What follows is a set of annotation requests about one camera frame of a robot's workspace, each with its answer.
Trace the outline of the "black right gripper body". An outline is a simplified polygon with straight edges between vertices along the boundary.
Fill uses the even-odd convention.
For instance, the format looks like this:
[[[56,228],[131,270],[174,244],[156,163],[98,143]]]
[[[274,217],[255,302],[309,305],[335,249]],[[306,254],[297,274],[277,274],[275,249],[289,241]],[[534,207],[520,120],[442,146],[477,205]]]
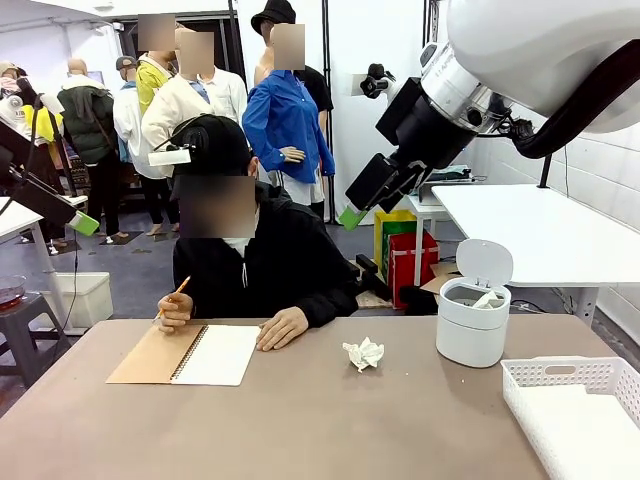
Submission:
[[[417,77],[405,81],[376,129],[396,147],[390,158],[398,166],[422,162],[432,169],[449,166],[477,135],[441,114]]]

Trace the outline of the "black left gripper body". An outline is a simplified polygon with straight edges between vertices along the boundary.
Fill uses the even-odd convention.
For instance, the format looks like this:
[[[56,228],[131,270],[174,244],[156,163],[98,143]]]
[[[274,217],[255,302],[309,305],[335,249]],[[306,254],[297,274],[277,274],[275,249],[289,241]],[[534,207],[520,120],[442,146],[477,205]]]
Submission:
[[[37,147],[15,131],[0,122],[0,173],[8,173],[11,165],[34,172],[37,160]]]

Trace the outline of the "spiral notebook brown cover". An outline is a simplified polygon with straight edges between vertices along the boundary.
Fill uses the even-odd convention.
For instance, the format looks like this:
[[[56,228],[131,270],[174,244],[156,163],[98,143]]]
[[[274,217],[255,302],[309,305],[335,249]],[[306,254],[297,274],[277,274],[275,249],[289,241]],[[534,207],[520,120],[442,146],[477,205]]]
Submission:
[[[108,384],[241,384],[258,326],[191,325],[172,334],[151,327],[112,372]]]

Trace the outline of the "person's right hand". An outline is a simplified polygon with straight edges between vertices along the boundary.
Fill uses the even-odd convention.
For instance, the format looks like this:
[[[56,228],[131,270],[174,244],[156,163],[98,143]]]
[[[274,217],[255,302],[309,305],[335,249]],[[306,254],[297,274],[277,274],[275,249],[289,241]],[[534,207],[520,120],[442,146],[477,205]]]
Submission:
[[[174,292],[158,302],[158,328],[165,334],[173,334],[191,319],[193,300],[189,295]]]

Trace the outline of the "mannequin in dark green puffer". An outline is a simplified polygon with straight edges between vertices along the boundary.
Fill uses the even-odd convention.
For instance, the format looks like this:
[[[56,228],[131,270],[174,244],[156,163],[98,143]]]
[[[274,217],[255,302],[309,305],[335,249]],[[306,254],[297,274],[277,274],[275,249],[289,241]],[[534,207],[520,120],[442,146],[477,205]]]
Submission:
[[[114,99],[109,90],[88,75],[86,63],[68,60],[68,78],[57,99],[63,106],[64,137],[89,174],[88,215],[105,221],[105,235],[121,237],[118,218],[118,137],[114,128]]]

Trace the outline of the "black wooden blocks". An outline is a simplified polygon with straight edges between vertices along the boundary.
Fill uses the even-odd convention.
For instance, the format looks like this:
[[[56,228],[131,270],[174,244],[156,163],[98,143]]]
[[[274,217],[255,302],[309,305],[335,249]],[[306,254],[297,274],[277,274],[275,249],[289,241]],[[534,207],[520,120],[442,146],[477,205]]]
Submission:
[[[358,293],[372,292],[384,301],[392,299],[392,293],[388,285],[378,275],[377,264],[364,254],[357,254],[356,265],[360,268],[360,278],[358,281]]]

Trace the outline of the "glass bowl red contents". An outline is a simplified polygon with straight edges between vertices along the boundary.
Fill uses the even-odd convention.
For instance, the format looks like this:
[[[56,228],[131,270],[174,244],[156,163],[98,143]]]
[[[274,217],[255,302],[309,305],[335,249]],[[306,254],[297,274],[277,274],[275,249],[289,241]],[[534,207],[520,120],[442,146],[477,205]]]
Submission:
[[[22,275],[0,276],[0,310],[17,305],[25,294],[26,278]]]

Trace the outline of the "dark grey stool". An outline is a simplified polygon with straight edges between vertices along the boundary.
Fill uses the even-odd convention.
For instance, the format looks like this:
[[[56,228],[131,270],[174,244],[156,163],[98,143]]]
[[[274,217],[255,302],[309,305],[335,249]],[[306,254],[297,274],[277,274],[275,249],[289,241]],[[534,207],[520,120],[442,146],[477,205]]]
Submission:
[[[46,315],[53,328],[35,331],[30,323]],[[66,351],[71,343],[45,297],[27,292],[20,302],[0,309],[0,357],[10,353],[12,364],[0,364],[0,376],[16,376],[30,388]]]

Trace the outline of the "mannequin in yellow shirt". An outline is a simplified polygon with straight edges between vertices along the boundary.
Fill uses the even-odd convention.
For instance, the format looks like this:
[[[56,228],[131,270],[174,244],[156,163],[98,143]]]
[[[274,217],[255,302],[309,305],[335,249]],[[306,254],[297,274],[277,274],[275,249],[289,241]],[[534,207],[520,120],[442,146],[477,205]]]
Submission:
[[[138,67],[136,88],[141,114],[149,108],[157,91],[176,74],[176,22],[173,14],[138,17]]]

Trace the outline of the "bare beige mannequin torso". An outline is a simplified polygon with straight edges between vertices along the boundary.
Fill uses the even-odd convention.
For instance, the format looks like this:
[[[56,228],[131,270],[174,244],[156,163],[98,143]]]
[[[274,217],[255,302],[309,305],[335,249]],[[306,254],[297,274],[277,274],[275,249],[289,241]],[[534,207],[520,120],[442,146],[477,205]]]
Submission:
[[[254,85],[259,85],[274,69],[274,51],[270,40],[265,41],[265,50],[254,70]]]

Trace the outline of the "black cap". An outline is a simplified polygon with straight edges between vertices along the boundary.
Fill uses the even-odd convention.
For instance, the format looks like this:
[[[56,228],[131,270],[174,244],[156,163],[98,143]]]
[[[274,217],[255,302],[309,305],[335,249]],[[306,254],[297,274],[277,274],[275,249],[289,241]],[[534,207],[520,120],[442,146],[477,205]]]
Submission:
[[[178,164],[175,175],[247,176],[252,159],[244,132],[225,116],[203,114],[176,127],[170,137],[187,147],[190,162]]]

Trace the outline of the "white lidded trash bin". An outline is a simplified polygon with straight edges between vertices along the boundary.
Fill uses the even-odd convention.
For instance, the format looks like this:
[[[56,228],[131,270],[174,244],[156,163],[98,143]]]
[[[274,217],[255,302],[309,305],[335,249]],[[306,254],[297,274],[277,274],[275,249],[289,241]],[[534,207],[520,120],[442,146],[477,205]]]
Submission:
[[[466,239],[458,246],[456,263],[461,276],[447,281],[439,292],[436,349],[460,365],[489,368],[504,353],[513,258],[498,243]],[[491,290],[504,297],[504,304],[497,309],[474,309],[472,305]]]

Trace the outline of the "mannequin in cream cardigan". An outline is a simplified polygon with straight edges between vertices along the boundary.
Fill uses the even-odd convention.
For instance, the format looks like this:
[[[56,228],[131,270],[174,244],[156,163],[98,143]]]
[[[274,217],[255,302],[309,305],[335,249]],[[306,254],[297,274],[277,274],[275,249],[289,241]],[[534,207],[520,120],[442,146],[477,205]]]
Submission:
[[[201,73],[215,71],[213,36],[186,27],[176,30],[178,74],[155,94],[141,118],[141,135],[147,147],[147,161],[152,169],[171,177],[174,165],[164,154],[173,132],[184,122],[203,114],[224,115],[222,103],[209,94],[198,80]]]

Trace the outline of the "black bucket hat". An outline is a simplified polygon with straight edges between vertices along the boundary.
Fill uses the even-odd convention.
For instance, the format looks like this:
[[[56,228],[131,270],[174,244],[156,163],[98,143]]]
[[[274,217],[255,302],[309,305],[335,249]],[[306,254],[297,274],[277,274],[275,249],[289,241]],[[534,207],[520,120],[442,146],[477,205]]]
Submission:
[[[251,26],[258,34],[262,34],[262,24],[295,24],[296,12],[289,0],[267,0],[264,9],[251,18]]]

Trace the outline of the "white perforated plastic basket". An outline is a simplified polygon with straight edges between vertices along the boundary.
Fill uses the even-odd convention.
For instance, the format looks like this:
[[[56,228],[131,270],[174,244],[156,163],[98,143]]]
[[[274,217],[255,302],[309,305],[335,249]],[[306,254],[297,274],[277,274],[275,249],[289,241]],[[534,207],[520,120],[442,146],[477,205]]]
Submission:
[[[519,391],[527,387],[580,385],[590,394],[613,395],[640,427],[640,372],[622,358],[536,357],[503,360],[501,367],[504,400],[539,460],[522,427]]]

